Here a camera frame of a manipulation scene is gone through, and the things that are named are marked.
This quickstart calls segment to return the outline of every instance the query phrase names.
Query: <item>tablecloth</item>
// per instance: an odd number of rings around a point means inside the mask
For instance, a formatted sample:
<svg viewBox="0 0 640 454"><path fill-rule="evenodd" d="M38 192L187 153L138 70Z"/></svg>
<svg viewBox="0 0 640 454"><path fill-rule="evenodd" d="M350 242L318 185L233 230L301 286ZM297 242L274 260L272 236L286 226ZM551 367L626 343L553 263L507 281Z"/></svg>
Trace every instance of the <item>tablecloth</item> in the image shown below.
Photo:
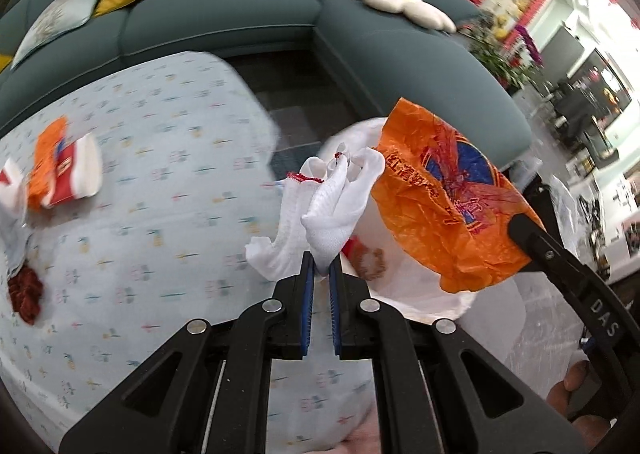
<svg viewBox="0 0 640 454"><path fill-rule="evenodd" d="M53 450L188 320L234 319L271 295L244 245L273 238L280 211L276 126L217 57L176 54L87 85L5 136L0 159L28 172L38 134L62 115L69 141L96 135L103 186L32 218L28 261L45 285L35 326L0 298L0 376ZM274 362L270 452L327 448L372 402L370 364L333 356L326 291L317 297L310 357Z"/></svg>

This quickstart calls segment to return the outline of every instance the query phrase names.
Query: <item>orange plastic bag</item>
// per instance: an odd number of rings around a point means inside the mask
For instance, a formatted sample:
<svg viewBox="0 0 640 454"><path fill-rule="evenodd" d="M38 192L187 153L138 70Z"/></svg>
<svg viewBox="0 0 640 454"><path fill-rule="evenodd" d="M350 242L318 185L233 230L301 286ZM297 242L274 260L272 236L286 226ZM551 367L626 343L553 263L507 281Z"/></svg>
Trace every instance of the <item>orange plastic bag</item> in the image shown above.
<svg viewBox="0 0 640 454"><path fill-rule="evenodd" d="M60 117L50 123L38 136L33 154L33 171L29 180L28 206L30 209L42 208L42 199L49 193L56 181L56 147L65 137L66 117Z"/></svg>
<svg viewBox="0 0 640 454"><path fill-rule="evenodd" d="M508 237L522 195L453 127L400 99L377 150L385 172L371 194L404 251L441 275L450 293L477 291L510 277L530 259Z"/></svg>

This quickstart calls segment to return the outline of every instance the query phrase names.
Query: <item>silver bolt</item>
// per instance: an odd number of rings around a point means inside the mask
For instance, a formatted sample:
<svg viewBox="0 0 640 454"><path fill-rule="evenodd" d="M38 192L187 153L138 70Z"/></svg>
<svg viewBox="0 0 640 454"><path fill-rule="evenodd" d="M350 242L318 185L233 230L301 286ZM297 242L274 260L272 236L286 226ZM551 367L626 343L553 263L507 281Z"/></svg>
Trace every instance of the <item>silver bolt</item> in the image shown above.
<svg viewBox="0 0 640 454"><path fill-rule="evenodd" d="M443 335L450 335L456 330L456 323L449 319L440 319L436 321L436 330Z"/></svg>
<svg viewBox="0 0 640 454"><path fill-rule="evenodd" d="M380 303L375 299L364 299L360 301L360 307L363 311L372 312L380 309Z"/></svg>
<svg viewBox="0 0 640 454"><path fill-rule="evenodd" d="M267 313L273 313L282 309L282 303L277 299L268 299L262 303L262 309Z"/></svg>
<svg viewBox="0 0 640 454"><path fill-rule="evenodd" d="M187 324L187 331L192 335L199 335L207 329L207 323L202 319L194 319Z"/></svg>

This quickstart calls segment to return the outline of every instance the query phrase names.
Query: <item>television screen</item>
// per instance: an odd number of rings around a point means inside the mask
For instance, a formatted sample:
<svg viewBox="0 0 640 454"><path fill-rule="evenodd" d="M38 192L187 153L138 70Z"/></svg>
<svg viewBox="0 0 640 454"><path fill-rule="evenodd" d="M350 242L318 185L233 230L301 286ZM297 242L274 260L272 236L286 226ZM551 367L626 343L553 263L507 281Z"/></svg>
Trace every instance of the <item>television screen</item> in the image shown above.
<svg viewBox="0 0 640 454"><path fill-rule="evenodd" d="M620 77L597 50L593 50L580 65L569 79L569 84L591 92L600 107L609 113L600 119L598 125L601 129L608 127L631 102Z"/></svg>

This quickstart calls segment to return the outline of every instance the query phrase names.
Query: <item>purple garland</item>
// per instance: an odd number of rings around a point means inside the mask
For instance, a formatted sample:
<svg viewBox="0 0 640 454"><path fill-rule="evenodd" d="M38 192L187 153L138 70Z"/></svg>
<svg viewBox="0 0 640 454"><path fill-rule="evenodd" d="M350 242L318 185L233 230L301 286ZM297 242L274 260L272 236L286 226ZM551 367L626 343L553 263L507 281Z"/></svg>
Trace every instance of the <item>purple garland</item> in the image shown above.
<svg viewBox="0 0 640 454"><path fill-rule="evenodd" d="M527 28L523 27L522 25L516 25L514 27L514 30L516 30L516 32L522 36L524 44L527 46L527 50L529 51L529 55L531 56L533 62L535 62L538 66L542 66L542 56L540 56L540 52L536 48L536 44L533 42L533 39L531 39Z"/></svg>

